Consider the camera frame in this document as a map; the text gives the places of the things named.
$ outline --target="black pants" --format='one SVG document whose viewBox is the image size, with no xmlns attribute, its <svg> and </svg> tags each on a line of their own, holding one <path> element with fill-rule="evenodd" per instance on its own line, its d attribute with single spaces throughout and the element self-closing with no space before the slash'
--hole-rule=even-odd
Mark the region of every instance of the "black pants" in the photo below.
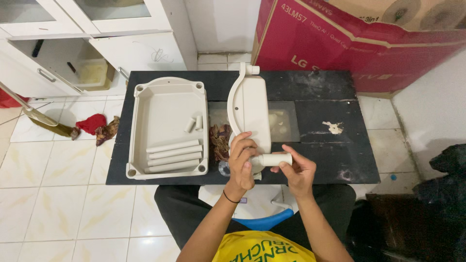
<svg viewBox="0 0 466 262">
<path fill-rule="evenodd" d="M 182 249 L 212 208 L 198 198 L 200 186 L 159 186 L 154 199 L 178 247 Z M 350 223 L 356 193 L 349 185 L 314 185 L 314 198 L 340 240 Z M 250 230 L 231 220 L 226 234 Z M 311 250 L 299 211 L 269 231 Z"/>
</svg>

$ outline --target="beige plastic tray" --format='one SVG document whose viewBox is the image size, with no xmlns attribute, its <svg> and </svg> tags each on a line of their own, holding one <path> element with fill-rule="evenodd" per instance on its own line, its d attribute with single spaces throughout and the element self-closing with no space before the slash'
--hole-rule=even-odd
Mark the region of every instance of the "beige plastic tray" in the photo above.
<svg viewBox="0 0 466 262">
<path fill-rule="evenodd" d="M 130 179 L 154 179 L 204 175 L 208 171 L 209 124 L 204 84 L 178 77 L 162 77 L 134 90 L 130 157 L 126 176 Z M 203 130 L 184 132 L 190 117 L 202 115 Z M 148 167 L 146 148 L 199 139 L 203 146 L 198 166 L 157 174 L 145 174 Z"/>
</svg>

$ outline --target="broom handle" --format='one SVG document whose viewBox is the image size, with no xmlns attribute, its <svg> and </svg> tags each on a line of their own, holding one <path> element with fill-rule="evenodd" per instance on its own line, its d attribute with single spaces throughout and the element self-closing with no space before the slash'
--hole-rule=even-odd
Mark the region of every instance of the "broom handle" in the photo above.
<svg viewBox="0 0 466 262">
<path fill-rule="evenodd" d="M 14 100 L 20 103 L 27 111 L 31 111 L 33 109 L 24 100 L 22 100 L 17 94 L 13 93 L 13 91 L 11 91 L 8 87 L 6 87 L 1 81 L 0 81 L 0 88 L 3 89 L 3 91 L 5 91 Z"/>
</svg>

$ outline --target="black tabletop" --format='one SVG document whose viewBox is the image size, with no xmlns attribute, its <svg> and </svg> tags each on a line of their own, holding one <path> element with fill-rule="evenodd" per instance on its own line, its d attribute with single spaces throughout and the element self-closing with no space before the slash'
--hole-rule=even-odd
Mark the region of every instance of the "black tabletop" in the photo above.
<svg viewBox="0 0 466 262">
<path fill-rule="evenodd" d="M 120 125 L 110 162 L 107 185 L 214 185 L 228 181 L 209 163 L 206 175 L 136 180 L 126 177 L 129 159 L 134 88 L 159 77 L 174 76 L 204 83 L 208 101 L 226 101 L 238 78 L 238 71 L 132 71 L 121 113 Z M 261 71 L 269 101 L 294 101 L 300 142 L 285 144 L 317 164 L 315 184 L 380 183 L 374 155 L 363 116 L 346 71 Z M 341 134 L 332 134 L 329 126 L 341 123 Z M 282 143 L 272 143 L 272 152 L 282 151 Z M 286 177 L 262 171 L 256 184 L 286 184 Z"/>
</svg>

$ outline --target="drawer handle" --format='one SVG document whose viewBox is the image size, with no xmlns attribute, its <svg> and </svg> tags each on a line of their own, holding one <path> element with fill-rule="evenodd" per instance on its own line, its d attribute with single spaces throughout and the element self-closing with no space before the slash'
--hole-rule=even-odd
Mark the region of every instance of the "drawer handle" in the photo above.
<svg viewBox="0 0 466 262">
<path fill-rule="evenodd" d="M 49 80 L 49 81 L 52 82 L 52 83 L 55 82 L 55 81 L 57 81 L 55 78 L 52 79 L 52 78 L 46 76 L 46 75 L 42 72 L 42 69 L 40 69 L 40 68 L 37 69 L 37 73 L 39 73 L 39 75 L 45 77 L 45 79 Z"/>
<path fill-rule="evenodd" d="M 123 68 L 121 67 L 118 67 L 118 72 L 120 72 L 120 74 L 126 79 L 126 81 L 129 81 L 130 79 L 123 73 Z"/>
</svg>

